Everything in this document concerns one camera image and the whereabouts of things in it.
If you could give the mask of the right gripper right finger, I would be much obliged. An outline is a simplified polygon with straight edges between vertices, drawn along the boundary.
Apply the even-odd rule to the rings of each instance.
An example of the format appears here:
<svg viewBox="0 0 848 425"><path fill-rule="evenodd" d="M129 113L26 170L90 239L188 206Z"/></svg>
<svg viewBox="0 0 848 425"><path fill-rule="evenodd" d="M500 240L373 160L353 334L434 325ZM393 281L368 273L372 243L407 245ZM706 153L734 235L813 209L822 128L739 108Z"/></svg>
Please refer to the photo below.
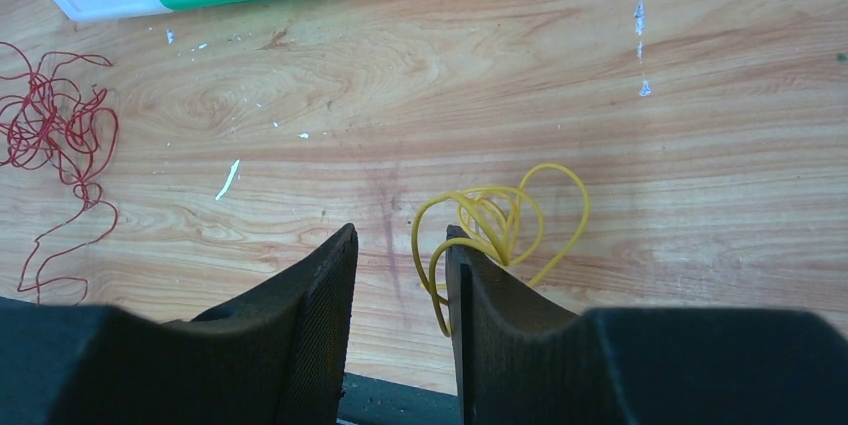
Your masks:
<svg viewBox="0 0 848 425"><path fill-rule="evenodd" d="M847 341L801 310L570 312L483 253L446 255L465 424L843 424Z"/></svg>

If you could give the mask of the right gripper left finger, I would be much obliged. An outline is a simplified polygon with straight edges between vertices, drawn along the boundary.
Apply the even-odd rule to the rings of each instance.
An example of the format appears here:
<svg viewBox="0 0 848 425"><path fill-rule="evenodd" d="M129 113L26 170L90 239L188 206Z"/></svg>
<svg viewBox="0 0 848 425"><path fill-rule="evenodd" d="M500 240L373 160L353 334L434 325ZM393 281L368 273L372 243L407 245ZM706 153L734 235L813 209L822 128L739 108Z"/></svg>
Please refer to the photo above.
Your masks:
<svg viewBox="0 0 848 425"><path fill-rule="evenodd" d="M105 305L1 303L5 424L332 424L358 237L188 321Z"/></svg>

